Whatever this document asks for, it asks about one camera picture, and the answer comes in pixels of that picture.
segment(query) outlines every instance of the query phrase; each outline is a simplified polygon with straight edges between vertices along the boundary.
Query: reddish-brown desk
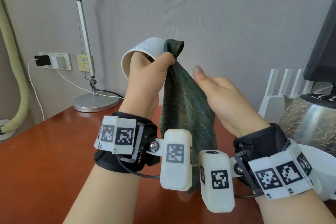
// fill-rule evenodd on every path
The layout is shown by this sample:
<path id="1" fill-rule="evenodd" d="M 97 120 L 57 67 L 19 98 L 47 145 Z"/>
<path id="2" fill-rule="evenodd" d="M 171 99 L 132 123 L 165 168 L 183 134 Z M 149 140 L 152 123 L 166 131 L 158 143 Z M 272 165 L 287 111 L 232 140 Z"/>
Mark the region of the reddish-brown desk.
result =
<path id="1" fill-rule="evenodd" d="M 95 142 L 104 115 L 73 108 L 53 116 L 19 136 L 0 144 L 0 223 L 59 224 L 65 219 L 94 162 Z M 158 125 L 161 108 L 153 115 Z M 218 120 L 218 147 L 233 155 L 232 139 Z M 160 165 L 144 173 L 159 174 Z M 234 179 L 237 194 L 250 188 Z M 327 202 L 336 215 L 336 201 Z M 141 180 L 134 224 L 138 223 L 262 223 L 254 199 L 237 199 L 231 213 L 209 212 L 200 191 L 193 195 L 161 188 L 158 180 Z"/>

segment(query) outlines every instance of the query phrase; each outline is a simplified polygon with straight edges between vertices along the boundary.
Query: black monitor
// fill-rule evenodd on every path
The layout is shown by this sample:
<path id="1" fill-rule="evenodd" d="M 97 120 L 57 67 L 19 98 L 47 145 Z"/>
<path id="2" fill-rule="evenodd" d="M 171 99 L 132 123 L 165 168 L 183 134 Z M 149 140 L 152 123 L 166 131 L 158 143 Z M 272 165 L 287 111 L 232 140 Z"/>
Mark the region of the black monitor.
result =
<path id="1" fill-rule="evenodd" d="M 336 0 L 333 0 L 304 70 L 308 81 L 336 82 Z"/>

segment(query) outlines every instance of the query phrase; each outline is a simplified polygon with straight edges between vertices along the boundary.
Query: black wrist strap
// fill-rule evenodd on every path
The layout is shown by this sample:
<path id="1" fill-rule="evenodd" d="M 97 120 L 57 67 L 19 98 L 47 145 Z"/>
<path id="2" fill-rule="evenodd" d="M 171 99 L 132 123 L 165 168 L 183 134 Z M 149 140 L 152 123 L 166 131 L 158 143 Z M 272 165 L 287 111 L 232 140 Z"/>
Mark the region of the black wrist strap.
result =
<path id="1" fill-rule="evenodd" d="M 279 153 L 285 150 L 289 143 L 278 124 L 271 123 L 270 125 L 268 128 L 233 140 L 234 157 L 243 171 L 243 175 L 238 177 L 238 179 L 245 185 L 252 187 L 254 192 L 261 190 L 261 188 L 248 162 Z"/>
<path id="2" fill-rule="evenodd" d="M 140 142 L 141 151 L 138 154 L 137 160 L 134 163 L 123 162 L 123 164 L 128 169 L 135 172 L 142 170 L 145 164 L 147 164 L 148 166 L 158 164 L 160 162 L 160 157 L 146 153 L 146 150 L 148 150 L 149 143 L 157 138 L 157 130 L 158 130 L 157 126 L 153 124 L 152 121 L 149 119 L 128 113 L 115 112 L 112 114 L 112 116 L 118 116 L 119 118 L 125 118 L 125 119 L 134 119 L 137 121 L 137 123 L 142 123 L 144 125 Z M 137 138 L 138 131 L 139 126 L 137 125 L 135 128 L 134 138 Z M 98 166 L 104 169 L 119 173 L 129 173 L 120 165 L 116 154 L 112 154 L 112 152 L 110 151 L 97 150 L 94 155 L 94 161 Z"/>

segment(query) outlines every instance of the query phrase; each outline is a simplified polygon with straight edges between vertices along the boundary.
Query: green towel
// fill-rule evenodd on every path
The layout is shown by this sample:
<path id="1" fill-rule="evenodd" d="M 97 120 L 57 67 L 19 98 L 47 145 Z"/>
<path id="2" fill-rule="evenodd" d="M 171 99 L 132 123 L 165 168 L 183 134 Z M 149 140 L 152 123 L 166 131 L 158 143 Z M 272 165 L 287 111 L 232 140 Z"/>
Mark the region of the green towel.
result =
<path id="1" fill-rule="evenodd" d="M 177 59 L 183 47 L 183 41 L 168 39 L 165 52 L 172 53 Z M 192 135 L 192 186 L 188 192 L 200 185 L 198 153 L 217 149 L 214 123 L 215 113 L 210 109 L 204 92 L 175 61 L 167 72 L 159 127 L 162 136 L 170 128 L 186 129 Z"/>

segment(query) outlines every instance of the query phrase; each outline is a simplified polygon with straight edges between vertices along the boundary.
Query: fingernail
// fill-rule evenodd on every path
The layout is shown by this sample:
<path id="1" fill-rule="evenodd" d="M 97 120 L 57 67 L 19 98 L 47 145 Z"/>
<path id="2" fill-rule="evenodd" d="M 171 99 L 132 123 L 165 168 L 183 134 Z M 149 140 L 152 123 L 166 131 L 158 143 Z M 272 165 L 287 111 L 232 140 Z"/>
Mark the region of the fingernail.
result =
<path id="1" fill-rule="evenodd" d="M 194 68 L 194 73 L 204 73 L 204 72 L 203 72 L 203 69 L 200 66 L 197 65 Z"/>

